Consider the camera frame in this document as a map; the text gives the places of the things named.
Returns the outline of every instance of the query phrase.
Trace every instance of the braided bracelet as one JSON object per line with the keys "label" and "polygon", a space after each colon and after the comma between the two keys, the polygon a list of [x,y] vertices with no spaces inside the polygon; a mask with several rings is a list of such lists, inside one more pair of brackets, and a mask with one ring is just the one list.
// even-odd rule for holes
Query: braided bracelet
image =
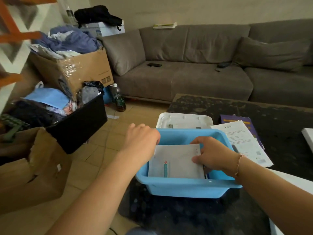
{"label": "braided bracelet", "polygon": [[235,177],[237,177],[238,176],[238,172],[239,172],[239,162],[240,162],[240,159],[242,158],[242,154],[240,154],[240,157],[239,157],[239,159],[238,159],[238,164],[237,164],[237,170],[236,170],[236,173],[235,173]]}

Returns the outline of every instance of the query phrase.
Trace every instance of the forearm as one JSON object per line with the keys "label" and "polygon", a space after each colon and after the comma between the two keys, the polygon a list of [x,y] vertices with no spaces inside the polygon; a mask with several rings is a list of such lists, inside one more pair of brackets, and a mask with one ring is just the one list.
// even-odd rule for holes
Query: forearm
{"label": "forearm", "polygon": [[47,234],[105,234],[133,176],[129,165],[114,160]]}
{"label": "forearm", "polygon": [[237,181],[285,235],[312,233],[313,195],[246,157],[240,159]]}

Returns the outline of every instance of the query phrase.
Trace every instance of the gray sofa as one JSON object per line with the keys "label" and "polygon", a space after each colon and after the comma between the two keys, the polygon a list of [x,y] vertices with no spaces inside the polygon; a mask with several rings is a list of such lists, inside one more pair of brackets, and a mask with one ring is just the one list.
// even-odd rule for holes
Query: gray sofa
{"label": "gray sofa", "polygon": [[[298,72],[230,65],[242,37],[265,43],[313,39],[313,19],[250,25],[151,27],[102,37],[126,97],[170,102],[177,93],[313,108],[313,44]],[[162,67],[149,67],[160,63]]]}

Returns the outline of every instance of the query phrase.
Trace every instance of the cable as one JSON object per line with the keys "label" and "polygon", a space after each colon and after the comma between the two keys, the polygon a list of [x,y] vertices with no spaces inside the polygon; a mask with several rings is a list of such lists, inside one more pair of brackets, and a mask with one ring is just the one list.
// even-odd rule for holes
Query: cable
{"label": "cable", "polygon": [[111,228],[110,228],[110,230],[111,230],[112,232],[114,232],[114,233],[115,233],[115,235],[118,235],[118,234],[117,234],[117,233],[116,233],[113,229],[111,229]]}

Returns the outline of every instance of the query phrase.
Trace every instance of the black box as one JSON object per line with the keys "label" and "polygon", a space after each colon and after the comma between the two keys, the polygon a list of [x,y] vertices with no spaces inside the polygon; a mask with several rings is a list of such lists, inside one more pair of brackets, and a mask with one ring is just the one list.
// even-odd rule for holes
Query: black box
{"label": "black box", "polygon": [[107,122],[102,94],[46,128],[67,154],[75,152]]}

